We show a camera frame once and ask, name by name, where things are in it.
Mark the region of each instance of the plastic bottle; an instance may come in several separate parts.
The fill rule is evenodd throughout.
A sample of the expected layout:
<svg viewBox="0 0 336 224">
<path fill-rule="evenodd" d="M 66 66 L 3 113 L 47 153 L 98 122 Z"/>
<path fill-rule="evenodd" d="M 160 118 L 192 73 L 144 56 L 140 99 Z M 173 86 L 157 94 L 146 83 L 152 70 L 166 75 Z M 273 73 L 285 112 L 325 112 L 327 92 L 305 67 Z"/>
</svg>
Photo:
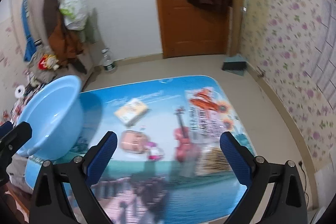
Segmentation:
<svg viewBox="0 0 336 224">
<path fill-rule="evenodd" d="M 112 54 L 110 52 L 109 48 L 105 48 L 101 50 L 101 53 L 103 54 L 104 58 L 102 60 L 102 66 L 104 68 L 104 71 L 107 73 L 111 73 L 115 71 L 116 64 L 112 60 Z"/>
</svg>

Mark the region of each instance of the silver bolt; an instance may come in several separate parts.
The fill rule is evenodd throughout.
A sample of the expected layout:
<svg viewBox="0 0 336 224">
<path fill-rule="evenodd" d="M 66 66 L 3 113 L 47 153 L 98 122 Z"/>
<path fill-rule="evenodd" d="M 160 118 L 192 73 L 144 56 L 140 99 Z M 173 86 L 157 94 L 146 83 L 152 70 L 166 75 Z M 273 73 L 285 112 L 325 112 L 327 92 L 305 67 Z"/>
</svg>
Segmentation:
<svg viewBox="0 0 336 224">
<path fill-rule="evenodd" d="M 294 167 L 295 166 L 295 162 L 293 162 L 292 160 L 289 160 L 287 163 L 288 163 L 288 165 L 290 167 Z"/>
<path fill-rule="evenodd" d="M 263 164 L 265 162 L 265 159 L 262 156 L 256 156 L 255 160 L 260 164 Z"/>
<path fill-rule="evenodd" d="M 50 160 L 46 160 L 45 162 L 43 162 L 43 166 L 47 167 L 50 165 Z"/>
<path fill-rule="evenodd" d="M 74 158 L 73 158 L 73 161 L 74 161 L 75 163 L 79 163 L 79 162 L 82 161 L 82 159 L 83 159 L 83 157 L 81 157 L 81 156 L 77 156 L 77 157 L 74 157 Z"/>
</svg>

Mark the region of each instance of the bottle label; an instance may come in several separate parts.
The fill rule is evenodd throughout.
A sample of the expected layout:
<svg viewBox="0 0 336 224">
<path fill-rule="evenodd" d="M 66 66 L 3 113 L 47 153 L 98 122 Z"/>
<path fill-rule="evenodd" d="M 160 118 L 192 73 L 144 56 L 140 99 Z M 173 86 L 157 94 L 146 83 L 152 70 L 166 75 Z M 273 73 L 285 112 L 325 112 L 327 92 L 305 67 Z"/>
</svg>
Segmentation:
<svg viewBox="0 0 336 224">
<path fill-rule="evenodd" d="M 111 63 L 109 65 L 103 66 L 105 71 L 113 70 L 115 65 L 114 63 Z"/>
</svg>

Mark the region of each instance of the door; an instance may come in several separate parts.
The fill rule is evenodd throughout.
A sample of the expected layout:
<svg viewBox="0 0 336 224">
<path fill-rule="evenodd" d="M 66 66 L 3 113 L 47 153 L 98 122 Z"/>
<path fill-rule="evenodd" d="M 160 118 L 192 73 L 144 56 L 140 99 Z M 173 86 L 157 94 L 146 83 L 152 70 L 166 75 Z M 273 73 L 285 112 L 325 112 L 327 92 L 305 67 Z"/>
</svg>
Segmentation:
<svg viewBox="0 0 336 224">
<path fill-rule="evenodd" d="M 157 0 L 157 6 L 165 58 L 226 53 L 229 13 L 201 10 L 187 0 Z"/>
</svg>

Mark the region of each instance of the plastic basin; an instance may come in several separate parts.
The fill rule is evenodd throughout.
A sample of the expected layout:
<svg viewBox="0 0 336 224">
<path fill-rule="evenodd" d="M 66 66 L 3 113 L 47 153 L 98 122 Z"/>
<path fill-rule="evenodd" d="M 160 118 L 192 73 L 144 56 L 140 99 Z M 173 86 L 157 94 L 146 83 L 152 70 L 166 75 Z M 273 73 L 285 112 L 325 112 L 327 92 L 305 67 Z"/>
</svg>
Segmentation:
<svg viewBox="0 0 336 224">
<path fill-rule="evenodd" d="M 18 119 L 18 124 L 28 122 L 33 130 L 31 139 L 17 151 L 20 156 L 56 160 L 73 147 L 83 127 L 80 89 L 79 77 L 64 76 L 31 99 Z"/>
</svg>

